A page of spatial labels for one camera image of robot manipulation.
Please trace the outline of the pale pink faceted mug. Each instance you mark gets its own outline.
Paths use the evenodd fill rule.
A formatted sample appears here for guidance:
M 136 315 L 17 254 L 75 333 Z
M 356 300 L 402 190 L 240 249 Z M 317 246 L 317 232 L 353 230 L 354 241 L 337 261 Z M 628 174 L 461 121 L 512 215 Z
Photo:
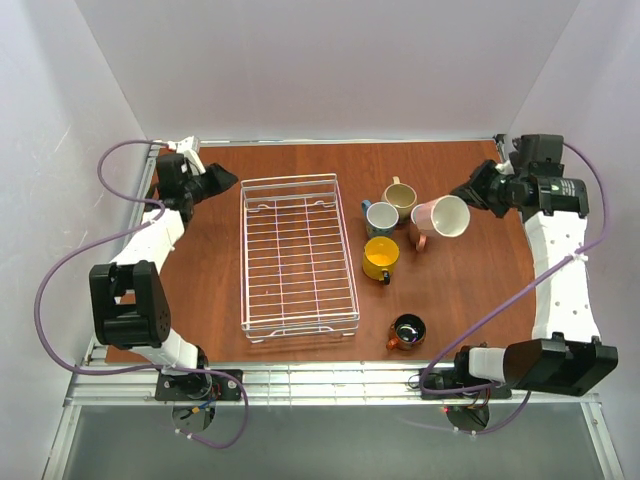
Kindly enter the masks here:
M 412 222 L 427 237 L 459 237 L 467 230 L 470 219 L 467 204 L 455 195 L 416 205 L 411 213 Z

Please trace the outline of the salmon pink floral mug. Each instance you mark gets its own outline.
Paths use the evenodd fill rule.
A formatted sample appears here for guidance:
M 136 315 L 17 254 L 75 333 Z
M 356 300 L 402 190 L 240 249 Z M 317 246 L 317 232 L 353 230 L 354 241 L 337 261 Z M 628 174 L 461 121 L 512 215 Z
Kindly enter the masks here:
M 422 252 L 425 249 L 427 236 L 417 227 L 416 223 L 413 220 L 409 222 L 408 236 L 411 245 L 417 252 Z

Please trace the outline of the blue floral mug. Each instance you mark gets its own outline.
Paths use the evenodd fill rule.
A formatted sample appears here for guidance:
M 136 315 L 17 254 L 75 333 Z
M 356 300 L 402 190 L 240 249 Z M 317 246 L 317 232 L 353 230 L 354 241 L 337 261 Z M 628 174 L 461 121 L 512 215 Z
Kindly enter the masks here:
M 372 203 L 369 200 L 363 200 L 361 209 L 369 239 L 392 236 L 399 222 L 399 213 L 393 205 L 384 201 Z

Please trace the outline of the yellow mug black handle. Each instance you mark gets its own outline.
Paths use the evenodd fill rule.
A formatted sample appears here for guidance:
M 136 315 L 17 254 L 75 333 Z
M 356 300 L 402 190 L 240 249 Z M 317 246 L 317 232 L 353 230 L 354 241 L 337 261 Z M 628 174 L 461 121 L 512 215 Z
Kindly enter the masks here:
M 374 237 L 364 246 L 363 272 L 368 278 L 389 285 L 399 256 L 395 241 L 385 236 Z

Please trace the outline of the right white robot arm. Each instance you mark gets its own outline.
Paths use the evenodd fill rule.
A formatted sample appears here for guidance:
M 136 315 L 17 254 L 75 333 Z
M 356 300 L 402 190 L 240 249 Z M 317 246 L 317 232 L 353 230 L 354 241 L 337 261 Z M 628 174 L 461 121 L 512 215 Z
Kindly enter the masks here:
M 504 385 L 580 397 L 618 365 L 595 323 L 588 292 L 586 184 L 564 175 L 564 138 L 527 134 L 507 164 L 487 160 L 454 190 L 471 207 L 498 218 L 519 212 L 534 263 L 531 337 L 504 348 L 465 346 L 455 356 L 463 388 Z

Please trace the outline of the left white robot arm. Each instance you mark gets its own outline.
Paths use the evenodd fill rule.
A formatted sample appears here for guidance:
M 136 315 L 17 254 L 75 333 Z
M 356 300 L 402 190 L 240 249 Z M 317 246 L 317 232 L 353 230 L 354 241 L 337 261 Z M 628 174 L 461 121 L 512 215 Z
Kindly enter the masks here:
M 158 158 L 158 182 L 148 193 L 143 221 L 109 264 L 92 267 L 89 286 L 97 340 L 119 350 L 132 350 L 158 365 L 169 385 L 200 398 L 211 377 L 204 351 L 171 328 L 171 312 L 160 280 L 169 253 L 185 233 L 194 207 L 220 195 L 238 178 L 217 163 L 198 167 L 187 154 Z

